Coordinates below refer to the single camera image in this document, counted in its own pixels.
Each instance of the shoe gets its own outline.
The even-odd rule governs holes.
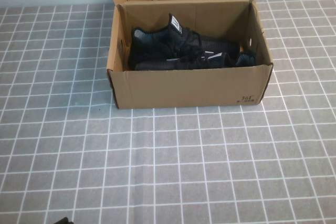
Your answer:
[[[186,58],[167,59],[164,61],[150,60],[144,61],[136,65],[136,71],[150,70],[191,70],[191,69],[210,69],[225,68],[232,63],[226,52],[211,56],[201,56],[193,61],[187,61]]]
[[[256,65],[256,53],[252,50],[241,52],[233,67],[252,67]]]
[[[129,55],[131,70],[144,61],[181,58],[190,53],[191,58],[196,59],[200,54],[193,54],[193,52],[200,52],[200,50],[214,55],[226,52],[232,59],[237,59],[240,51],[239,43],[202,36],[189,28],[182,27],[172,14],[169,16],[169,24],[156,32],[149,33],[141,28],[132,30]]]
[[[57,221],[54,224],[74,224],[72,221],[69,221],[67,217],[64,217],[63,219]]]

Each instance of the grid tablecloth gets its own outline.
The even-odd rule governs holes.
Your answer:
[[[114,105],[113,5],[0,8],[0,223],[336,223],[336,1],[258,7],[262,103],[155,110]]]

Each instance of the white logo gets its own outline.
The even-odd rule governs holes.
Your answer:
[[[177,21],[177,19],[174,16],[172,16],[172,22],[171,23],[177,29],[177,31],[182,33],[182,27],[180,26],[180,23]]]

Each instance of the open cardboard box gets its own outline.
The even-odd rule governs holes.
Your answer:
[[[255,0],[113,0],[107,75],[120,109],[258,104],[273,68]],[[201,35],[239,41],[257,52],[257,66],[129,71],[131,29],[165,27],[172,13]]]

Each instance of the shoe tongue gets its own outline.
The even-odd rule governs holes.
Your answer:
[[[180,23],[172,14],[169,14],[169,29],[173,29],[175,32],[182,35],[182,26],[180,26]]]

